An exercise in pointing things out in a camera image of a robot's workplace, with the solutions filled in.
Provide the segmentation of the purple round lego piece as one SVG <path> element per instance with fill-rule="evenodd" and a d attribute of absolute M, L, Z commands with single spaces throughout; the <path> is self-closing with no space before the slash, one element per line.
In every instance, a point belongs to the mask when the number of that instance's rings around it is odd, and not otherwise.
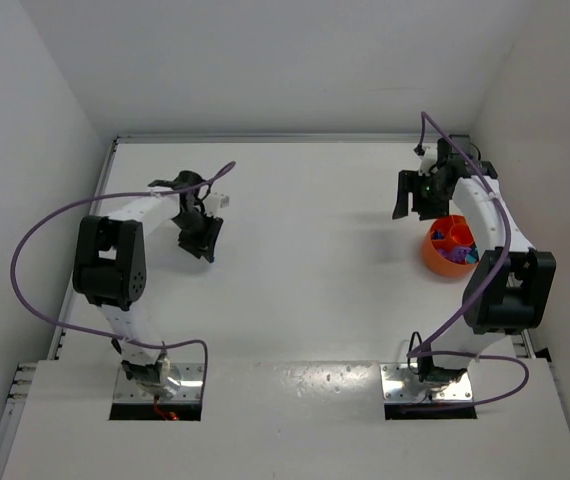
<path fill-rule="evenodd" d="M 451 250 L 441 249 L 441 255 L 449 262 L 465 265 L 465 255 L 470 251 L 469 247 L 455 246 Z"/>

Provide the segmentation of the blue arch lego piece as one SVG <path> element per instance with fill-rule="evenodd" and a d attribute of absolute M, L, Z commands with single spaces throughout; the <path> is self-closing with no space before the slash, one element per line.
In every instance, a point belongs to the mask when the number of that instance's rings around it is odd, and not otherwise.
<path fill-rule="evenodd" d="M 431 237 L 432 241 L 440 241 L 440 240 L 444 240 L 445 238 L 446 238 L 446 236 L 441 230 L 434 230 L 432 232 L 432 237 Z"/>

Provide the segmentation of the teal lego brick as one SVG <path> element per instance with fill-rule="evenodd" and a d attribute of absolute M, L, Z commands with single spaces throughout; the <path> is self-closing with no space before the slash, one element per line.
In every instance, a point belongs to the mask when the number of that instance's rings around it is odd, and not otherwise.
<path fill-rule="evenodd" d="M 470 250 L 466 255 L 465 255 L 465 263 L 466 264 L 475 264 L 479 261 L 479 255 L 478 252 L 475 249 Z"/>

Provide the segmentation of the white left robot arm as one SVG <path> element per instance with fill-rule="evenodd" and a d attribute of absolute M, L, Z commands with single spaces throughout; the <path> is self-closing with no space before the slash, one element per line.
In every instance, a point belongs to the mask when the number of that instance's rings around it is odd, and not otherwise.
<path fill-rule="evenodd" d="M 154 396 L 170 386 L 171 361 L 147 315 L 146 237 L 171 222 L 178 246 L 197 259 L 215 259 L 227 195 L 193 171 L 172 181 L 154 180 L 148 191 L 107 215 L 88 215 L 79 226 L 72 283 L 95 306 L 115 336 L 126 379 Z"/>

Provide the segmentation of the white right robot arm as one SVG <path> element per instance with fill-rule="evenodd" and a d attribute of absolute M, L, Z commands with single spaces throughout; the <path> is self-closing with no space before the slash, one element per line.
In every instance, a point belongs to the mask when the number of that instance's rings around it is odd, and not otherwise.
<path fill-rule="evenodd" d="M 443 220 L 456 206 L 478 254 L 459 309 L 408 352 L 419 380 L 432 384 L 458 380 L 491 345 L 538 327 L 556 271 L 554 255 L 537 249 L 512 218 L 492 163 L 471 157 L 455 140 L 415 147 L 421 164 L 399 172 L 392 213 Z"/>

